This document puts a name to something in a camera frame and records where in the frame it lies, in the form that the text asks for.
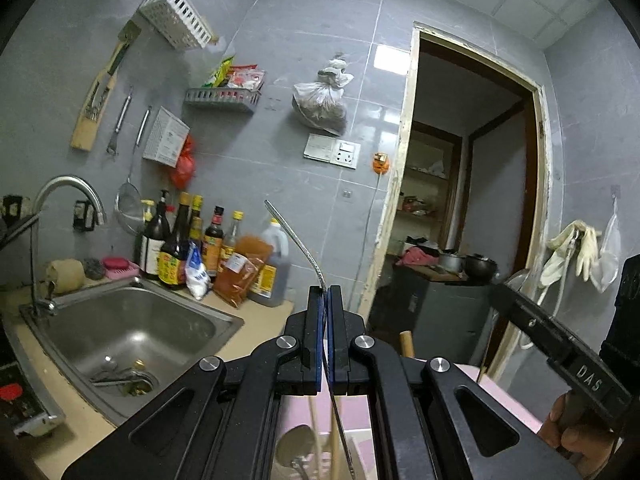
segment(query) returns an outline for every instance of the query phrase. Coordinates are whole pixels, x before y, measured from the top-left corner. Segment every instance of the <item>soap dish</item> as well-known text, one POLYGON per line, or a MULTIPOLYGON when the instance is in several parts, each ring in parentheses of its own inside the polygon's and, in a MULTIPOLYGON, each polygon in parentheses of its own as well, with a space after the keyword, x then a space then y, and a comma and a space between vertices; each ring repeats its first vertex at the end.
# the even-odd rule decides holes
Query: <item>soap dish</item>
POLYGON ((122 280, 123 278, 132 278, 140 273, 140 266, 133 262, 129 262, 126 269, 105 269, 104 275, 110 280, 122 280))

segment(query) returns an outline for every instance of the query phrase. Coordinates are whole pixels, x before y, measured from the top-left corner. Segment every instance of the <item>silver bolt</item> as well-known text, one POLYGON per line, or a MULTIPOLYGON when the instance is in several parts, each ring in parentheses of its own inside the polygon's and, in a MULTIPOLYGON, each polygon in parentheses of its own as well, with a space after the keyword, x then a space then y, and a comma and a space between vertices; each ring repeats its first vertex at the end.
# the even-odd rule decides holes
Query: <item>silver bolt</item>
POLYGON ((444 357, 434 357, 429 363, 431 370, 435 372, 446 372, 451 368, 449 361, 447 361, 444 357))
POLYGON ((355 341, 356 346, 360 348, 371 348, 376 343, 376 340, 370 335, 359 335, 356 337, 355 341))
POLYGON ((280 348, 293 348, 296 345, 296 338, 292 335, 281 335, 276 339, 276 345, 280 348))
POLYGON ((205 372, 212 372, 219 366, 220 366, 220 359, 218 359, 213 355, 203 357, 202 359, 200 359, 200 370, 203 370, 205 372))

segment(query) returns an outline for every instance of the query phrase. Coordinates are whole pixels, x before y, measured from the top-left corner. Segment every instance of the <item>countertop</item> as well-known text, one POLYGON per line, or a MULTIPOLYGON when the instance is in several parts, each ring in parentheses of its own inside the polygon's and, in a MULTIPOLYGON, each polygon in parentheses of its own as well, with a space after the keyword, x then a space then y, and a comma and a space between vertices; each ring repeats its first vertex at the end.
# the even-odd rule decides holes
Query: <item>countertop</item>
MULTIPOLYGON (((98 283, 89 282, 87 286, 98 283)), ((178 294, 190 298, 186 290, 178 294)), ((75 459, 110 434, 114 426, 80 396, 44 353, 29 327, 17 313, 19 305, 29 302, 29 289, 23 288, 4 293, 0 298, 0 308, 11 315, 22 347, 44 386, 66 415, 65 422, 51 434, 28 441, 36 464, 50 480, 58 480, 75 459)), ((217 354, 224 361, 249 355, 260 343, 280 335, 287 317, 293 311, 290 301, 269 308, 246 300, 240 308, 234 308, 213 292, 207 294, 200 303, 244 320, 244 325, 217 354)))

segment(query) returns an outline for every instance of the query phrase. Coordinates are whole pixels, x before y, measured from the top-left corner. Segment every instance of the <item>metal pot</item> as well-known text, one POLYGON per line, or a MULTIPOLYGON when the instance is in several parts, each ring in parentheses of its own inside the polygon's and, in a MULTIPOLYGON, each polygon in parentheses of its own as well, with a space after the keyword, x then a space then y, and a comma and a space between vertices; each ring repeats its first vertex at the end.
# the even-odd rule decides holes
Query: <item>metal pot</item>
POLYGON ((462 272, 464 261, 465 257, 459 254, 440 253, 440 257, 438 258, 439 266, 454 274, 462 272))
POLYGON ((498 264, 482 254, 470 254, 465 258, 465 272, 474 282, 489 283, 498 270, 498 264))

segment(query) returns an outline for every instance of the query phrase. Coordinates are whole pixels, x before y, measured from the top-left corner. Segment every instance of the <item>stainless steel sink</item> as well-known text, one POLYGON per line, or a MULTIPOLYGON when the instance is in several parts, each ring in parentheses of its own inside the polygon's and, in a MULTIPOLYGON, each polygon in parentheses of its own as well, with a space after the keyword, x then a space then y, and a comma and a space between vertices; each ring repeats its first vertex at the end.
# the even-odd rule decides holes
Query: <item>stainless steel sink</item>
POLYGON ((116 425, 201 357, 218 352, 244 323, 139 278, 86 288, 55 303, 55 316, 34 320, 29 305, 20 311, 73 386, 116 425), (127 370, 141 377, 135 387, 110 381, 127 370))

